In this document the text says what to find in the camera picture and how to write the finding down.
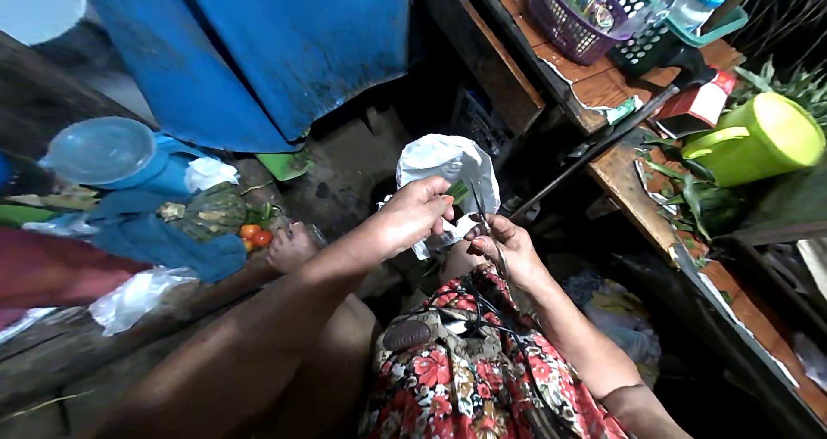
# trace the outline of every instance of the hand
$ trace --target hand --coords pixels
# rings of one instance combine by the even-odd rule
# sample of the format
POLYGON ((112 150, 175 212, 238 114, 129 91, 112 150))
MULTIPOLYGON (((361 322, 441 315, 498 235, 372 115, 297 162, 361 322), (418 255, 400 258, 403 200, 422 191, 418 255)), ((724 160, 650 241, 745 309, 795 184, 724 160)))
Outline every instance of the hand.
POLYGON ((547 283, 551 275, 534 251, 529 232, 505 216, 487 213, 485 218, 494 238, 480 234, 479 226, 475 227, 466 235, 466 239, 471 241, 468 253, 485 256, 492 263, 496 263, 500 256, 500 251, 494 244, 496 239, 505 258, 511 283, 528 293, 537 285, 547 283))
POLYGON ((454 197, 443 195, 451 184, 440 176, 409 182, 361 227, 379 242, 384 259, 411 248, 431 234, 442 234, 442 218, 452 220, 454 197))

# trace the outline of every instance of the red tomato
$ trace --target red tomato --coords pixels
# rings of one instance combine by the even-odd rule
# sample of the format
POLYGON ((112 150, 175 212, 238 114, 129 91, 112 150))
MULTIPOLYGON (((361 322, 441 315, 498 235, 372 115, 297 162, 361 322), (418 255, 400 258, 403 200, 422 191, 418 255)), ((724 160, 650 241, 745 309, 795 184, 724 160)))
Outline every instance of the red tomato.
POLYGON ((247 250, 248 254, 253 251, 254 245, 252 240, 242 237, 242 243, 244 244, 244 248, 247 250))
POLYGON ((245 239, 252 239, 256 232, 261 230, 258 224, 244 224, 238 234, 245 239))
POLYGON ((268 230, 260 230, 253 235, 251 240, 256 247, 266 247, 273 240, 273 234, 268 230))

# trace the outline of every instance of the clear plastic bowl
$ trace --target clear plastic bowl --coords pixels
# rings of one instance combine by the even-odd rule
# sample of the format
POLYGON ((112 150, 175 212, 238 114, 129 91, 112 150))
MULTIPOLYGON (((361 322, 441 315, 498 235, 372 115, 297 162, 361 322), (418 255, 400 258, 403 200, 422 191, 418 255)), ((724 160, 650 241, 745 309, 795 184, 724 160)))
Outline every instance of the clear plastic bowl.
POLYGON ((67 181, 99 185, 143 169, 155 156, 149 127, 129 118, 93 118, 61 130, 40 165, 67 181))

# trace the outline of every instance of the pumpkin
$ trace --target pumpkin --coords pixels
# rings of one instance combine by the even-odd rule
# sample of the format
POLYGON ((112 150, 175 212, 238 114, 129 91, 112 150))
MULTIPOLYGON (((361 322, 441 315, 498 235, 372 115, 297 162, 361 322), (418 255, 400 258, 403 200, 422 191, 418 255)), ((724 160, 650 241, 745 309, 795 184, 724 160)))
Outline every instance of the pumpkin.
POLYGON ((235 234, 244 223, 246 203, 236 186, 222 182, 198 193, 188 205, 167 202, 158 214, 198 242, 235 234))

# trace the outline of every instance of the scissors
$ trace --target scissors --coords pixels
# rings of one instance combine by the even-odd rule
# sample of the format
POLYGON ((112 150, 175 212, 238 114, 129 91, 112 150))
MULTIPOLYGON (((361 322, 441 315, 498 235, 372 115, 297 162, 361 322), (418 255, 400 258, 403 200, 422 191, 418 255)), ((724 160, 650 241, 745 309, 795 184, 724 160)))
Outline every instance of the scissors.
MULTIPOLYGON (((499 255, 497 259, 494 261, 494 265, 497 267, 497 273, 500 274, 500 277, 503 280, 508 279, 509 269, 505 263, 505 256, 503 255, 503 251, 500 248, 500 245, 497 243, 497 239, 491 235, 491 227, 488 225, 488 220, 485 218, 485 200, 483 200, 481 195, 477 195, 477 189, 474 188, 474 183, 470 182, 468 179, 465 180, 466 185, 470 187, 470 193, 474 196, 474 201, 476 202, 476 210, 477 214, 480 216, 480 232, 482 235, 488 235, 491 237, 491 240, 494 242, 494 246, 497 248, 497 254, 499 255)), ((476 186, 482 190, 480 187, 480 181, 476 182, 476 186)))

